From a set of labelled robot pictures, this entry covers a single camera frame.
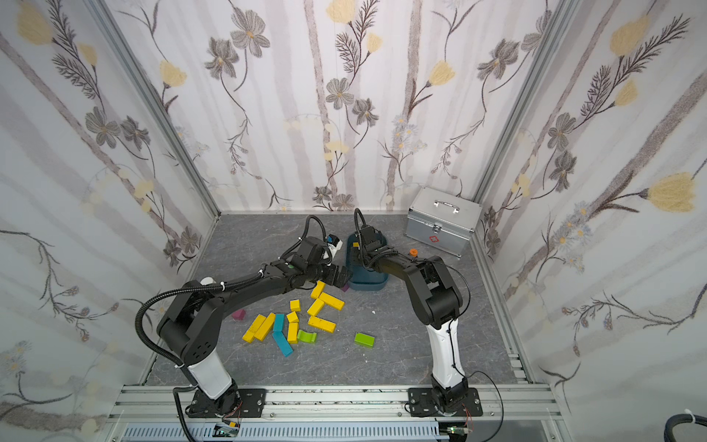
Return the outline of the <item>purple cube block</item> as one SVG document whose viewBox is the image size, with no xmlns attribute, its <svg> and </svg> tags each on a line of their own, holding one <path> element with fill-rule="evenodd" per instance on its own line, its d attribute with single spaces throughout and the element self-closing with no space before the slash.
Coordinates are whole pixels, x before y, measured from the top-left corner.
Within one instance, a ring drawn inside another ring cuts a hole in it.
<svg viewBox="0 0 707 442">
<path fill-rule="evenodd" d="M 231 318 L 234 320 L 244 320 L 246 316 L 246 311 L 245 309 L 238 309 L 234 313 L 231 314 Z"/>
</svg>

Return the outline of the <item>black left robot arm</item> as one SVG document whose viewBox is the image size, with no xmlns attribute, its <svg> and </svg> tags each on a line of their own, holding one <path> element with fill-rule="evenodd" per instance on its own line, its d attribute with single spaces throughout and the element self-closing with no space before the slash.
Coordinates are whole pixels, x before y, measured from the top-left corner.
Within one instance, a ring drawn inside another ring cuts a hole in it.
<svg viewBox="0 0 707 442">
<path fill-rule="evenodd" d="M 314 215 L 306 218 L 303 234 L 273 262 L 232 281 L 203 284 L 190 282 L 162 292 L 138 309 L 134 329 L 140 341 L 169 359 L 211 401 L 238 390 L 217 355 L 221 324 L 239 309 L 268 297 L 322 282 L 343 287 L 351 273 L 333 259 L 344 243 L 329 234 Z M 156 332 L 168 347 L 162 348 L 145 331 L 144 316 L 150 307 L 172 298 Z"/>
</svg>

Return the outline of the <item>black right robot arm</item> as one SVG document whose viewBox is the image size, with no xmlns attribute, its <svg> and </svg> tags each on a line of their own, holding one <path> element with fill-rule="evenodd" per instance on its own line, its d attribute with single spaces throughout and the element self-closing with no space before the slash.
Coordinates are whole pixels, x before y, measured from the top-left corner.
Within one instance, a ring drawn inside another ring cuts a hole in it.
<svg viewBox="0 0 707 442">
<path fill-rule="evenodd" d="M 482 370 L 465 373 L 458 345 L 458 324 L 467 311 L 454 281 L 453 268 L 442 258 L 412 258 L 382 244 L 382 233 L 366 222 L 360 209 L 353 212 L 359 260 L 371 272 L 388 274 L 405 283 L 412 309 L 426 326 L 433 356 L 431 396 L 436 410 L 451 414 L 468 402 L 469 379 L 487 377 Z"/>
</svg>

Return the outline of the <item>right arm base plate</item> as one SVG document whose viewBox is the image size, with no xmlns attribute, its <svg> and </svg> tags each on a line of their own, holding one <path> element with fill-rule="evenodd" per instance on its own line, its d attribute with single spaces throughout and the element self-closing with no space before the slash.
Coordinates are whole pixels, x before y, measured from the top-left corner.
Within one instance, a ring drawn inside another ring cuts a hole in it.
<svg viewBox="0 0 707 442">
<path fill-rule="evenodd" d="M 440 390 L 433 387 L 409 388 L 407 411 L 412 417 L 481 417 L 482 402 L 478 390 Z"/>
</svg>

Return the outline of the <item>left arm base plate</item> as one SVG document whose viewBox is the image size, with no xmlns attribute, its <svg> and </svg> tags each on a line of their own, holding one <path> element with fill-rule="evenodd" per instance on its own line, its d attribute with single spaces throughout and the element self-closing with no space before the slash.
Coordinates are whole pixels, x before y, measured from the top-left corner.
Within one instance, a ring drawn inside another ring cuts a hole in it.
<svg viewBox="0 0 707 442">
<path fill-rule="evenodd" d="M 265 389 L 229 388 L 217 399 L 197 389 L 186 408 L 189 418 L 260 418 L 266 401 Z"/>
</svg>

